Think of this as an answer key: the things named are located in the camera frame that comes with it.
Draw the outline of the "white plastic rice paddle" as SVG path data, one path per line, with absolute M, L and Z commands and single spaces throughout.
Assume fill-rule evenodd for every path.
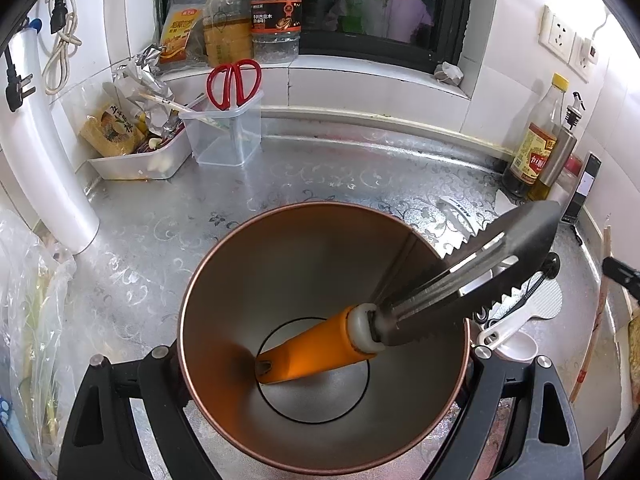
M 562 290 L 557 280 L 547 280 L 536 273 L 510 296 L 503 296 L 490 312 L 488 324 L 476 337 L 476 343 L 490 350 L 511 338 L 529 320 L 551 320 L 562 308 Z

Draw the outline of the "orange handled serrated tongs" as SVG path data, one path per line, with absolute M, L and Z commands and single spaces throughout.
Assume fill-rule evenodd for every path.
M 553 200 L 509 210 L 440 260 L 442 270 L 425 271 L 377 304 L 348 307 L 259 353 L 258 382 L 289 382 L 370 360 L 489 310 L 542 268 L 561 217 Z

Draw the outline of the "copper rimmed metal utensil cup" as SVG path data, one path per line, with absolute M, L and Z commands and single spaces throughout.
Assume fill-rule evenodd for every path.
M 284 384 L 260 384 L 254 362 L 441 267 L 422 236 L 363 206 L 298 204 L 245 222 L 205 257 L 183 298 L 178 356 L 194 403 L 236 448 L 280 469 L 350 474 L 401 456 L 454 403 L 470 353 L 464 324 Z

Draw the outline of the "clear plastic bag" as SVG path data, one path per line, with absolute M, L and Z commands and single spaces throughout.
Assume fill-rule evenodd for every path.
M 10 435 L 43 479 L 58 474 L 76 393 L 63 349 L 76 269 L 66 247 L 46 246 L 15 212 L 1 211 L 1 389 L 10 406 Z

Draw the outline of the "steel oil dispenser bottle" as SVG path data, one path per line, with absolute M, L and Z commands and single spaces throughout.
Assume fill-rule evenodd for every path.
M 556 143 L 538 179 L 527 193 L 530 200 L 545 200 L 556 178 L 559 177 L 567 159 L 577 143 L 574 130 L 586 110 L 582 96 L 573 92 L 574 102 L 566 108 L 565 117 L 559 127 L 554 128 Z

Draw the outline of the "white plastic tray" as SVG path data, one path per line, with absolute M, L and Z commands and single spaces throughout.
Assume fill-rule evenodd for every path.
M 180 127 L 177 135 L 154 151 L 89 159 L 88 163 L 107 181 L 166 180 L 191 155 L 191 145 Z

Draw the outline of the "white vertical pipe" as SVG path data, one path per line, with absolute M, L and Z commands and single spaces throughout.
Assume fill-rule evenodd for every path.
M 58 136 L 42 81 L 38 32 L 27 26 L 8 43 L 17 73 L 32 74 L 36 92 L 15 112 L 6 102 L 6 59 L 1 55 L 1 148 L 38 219 L 73 254 L 96 237 L 100 220 L 74 173 Z

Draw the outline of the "yellow seasoning packet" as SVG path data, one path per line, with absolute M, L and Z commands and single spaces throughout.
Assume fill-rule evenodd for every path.
M 114 103 L 88 116 L 80 135 L 102 157 L 130 155 L 145 140 L 144 133 Z

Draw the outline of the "wooden chopstick in container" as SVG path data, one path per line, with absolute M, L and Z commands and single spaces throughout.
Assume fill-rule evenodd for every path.
M 231 127 L 224 122 L 221 122 L 216 118 L 207 116 L 204 112 L 197 112 L 196 110 L 192 110 L 192 108 L 179 104 L 175 101 L 171 101 L 170 99 L 162 98 L 161 96 L 154 96 L 154 94 L 144 91 L 137 91 L 136 96 L 140 96 L 140 98 L 146 99 L 156 104 L 167 106 L 172 110 L 175 110 L 182 119 L 195 119 L 198 122 L 202 122 L 205 125 L 209 125 L 220 130 L 231 130 Z

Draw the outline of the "black power plug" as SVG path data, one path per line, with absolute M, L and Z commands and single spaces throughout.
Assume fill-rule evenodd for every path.
M 22 77 L 17 73 L 9 46 L 6 46 L 3 54 L 6 59 L 6 78 L 8 78 L 6 102 L 8 103 L 9 110 L 15 113 L 23 105 L 24 99 L 36 92 L 36 88 L 30 86 L 32 74 L 29 74 L 27 77 Z

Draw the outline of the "crumpled silver foil bag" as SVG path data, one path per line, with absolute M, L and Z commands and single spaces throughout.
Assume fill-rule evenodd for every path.
M 120 62 L 114 71 L 113 84 L 122 110 L 137 126 L 153 136 L 166 139 L 171 132 L 172 92 L 160 79 L 160 55 L 163 49 L 149 44 L 138 54 Z

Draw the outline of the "orange snack bag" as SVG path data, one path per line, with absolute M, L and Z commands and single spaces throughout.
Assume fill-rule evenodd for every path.
M 205 0 L 169 0 L 160 34 L 160 65 L 205 60 L 204 9 Z

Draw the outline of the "honey glass jar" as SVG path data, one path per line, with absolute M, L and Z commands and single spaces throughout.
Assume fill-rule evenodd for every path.
M 208 64 L 216 67 L 251 58 L 250 0 L 205 0 L 203 30 Z

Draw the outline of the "black lid spice jar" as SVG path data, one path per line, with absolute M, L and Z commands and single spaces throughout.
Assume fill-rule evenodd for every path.
M 291 63 L 298 57 L 303 0 L 252 0 L 254 59 L 262 65 Z

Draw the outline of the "red handled scissors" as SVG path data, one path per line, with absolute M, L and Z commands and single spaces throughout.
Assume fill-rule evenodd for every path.
M 262 66 L 254 58 L 220 64 L 208 74 L 205 93 L 217 110 L 240 107 L 257 96 L 262 85 Z

